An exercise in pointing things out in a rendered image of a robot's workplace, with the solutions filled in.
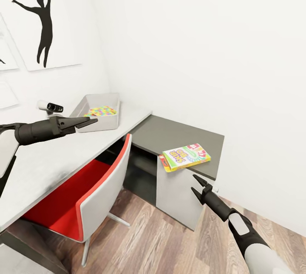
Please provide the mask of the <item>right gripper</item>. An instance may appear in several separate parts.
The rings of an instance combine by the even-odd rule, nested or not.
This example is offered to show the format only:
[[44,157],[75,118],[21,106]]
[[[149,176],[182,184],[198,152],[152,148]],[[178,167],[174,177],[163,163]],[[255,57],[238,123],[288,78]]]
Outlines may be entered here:
[[192,191],[194,192],[194,194],[199,199],[202,205],[206,204],[210,207],[210,209],[213,210],[213,212],[216,213],[218,206],[220,206],[224,202],[212,191],[213,185],[208,184],[206,180],[202,179],[196,174],[193,174],[193,176],[205,188],[203,189],[202,194],[193,187],[191,187]]

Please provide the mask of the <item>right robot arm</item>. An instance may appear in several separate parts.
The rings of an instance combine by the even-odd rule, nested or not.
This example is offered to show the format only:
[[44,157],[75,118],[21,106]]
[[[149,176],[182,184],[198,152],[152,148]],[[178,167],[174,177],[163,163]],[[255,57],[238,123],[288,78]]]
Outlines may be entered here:
[[223,222],[229,219],[229,228],[250,274],[294,274],[256,232],[250,221],[218,197],[220,188],[208,184],[196,174],[193,176],[205,187],[202,194],[191,187],[201,204],[209,206]]

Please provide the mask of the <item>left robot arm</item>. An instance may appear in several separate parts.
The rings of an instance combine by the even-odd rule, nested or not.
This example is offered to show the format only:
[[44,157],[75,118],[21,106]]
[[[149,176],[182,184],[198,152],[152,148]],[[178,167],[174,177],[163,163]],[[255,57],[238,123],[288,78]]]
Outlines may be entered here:
[[90,116],[67,118],[61,114],[64,107],[43,100],[38,100],[36,108],[46,111],[46,120],[35,123],[11,123],[0,125],[0,197],[15,163],[15,153],[19,146],[31,145],[54,138],[61,138],[67,134],[76,133],[75,127],[80,129],[98,122]]

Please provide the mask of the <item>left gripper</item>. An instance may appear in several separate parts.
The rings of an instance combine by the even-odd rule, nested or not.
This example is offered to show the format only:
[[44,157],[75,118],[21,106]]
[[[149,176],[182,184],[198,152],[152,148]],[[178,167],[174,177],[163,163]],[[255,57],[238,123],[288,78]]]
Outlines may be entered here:
[[37,141],[44,142],[54,138],[64,137],[67,134],[76,133],[75,127],[80,129],[95,122],[98,122],[98,119],[90,119],[90,116],[79,118],[54,116],[33,123],[31,132]]

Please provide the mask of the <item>board game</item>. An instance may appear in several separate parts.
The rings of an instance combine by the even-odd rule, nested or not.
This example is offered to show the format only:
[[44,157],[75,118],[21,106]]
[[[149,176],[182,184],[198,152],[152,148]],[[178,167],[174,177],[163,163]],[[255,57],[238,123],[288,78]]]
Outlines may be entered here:
[[209,162],[211,156],[200,144],[167,150],[159,156],[166,172],[172,172],[197,164]]

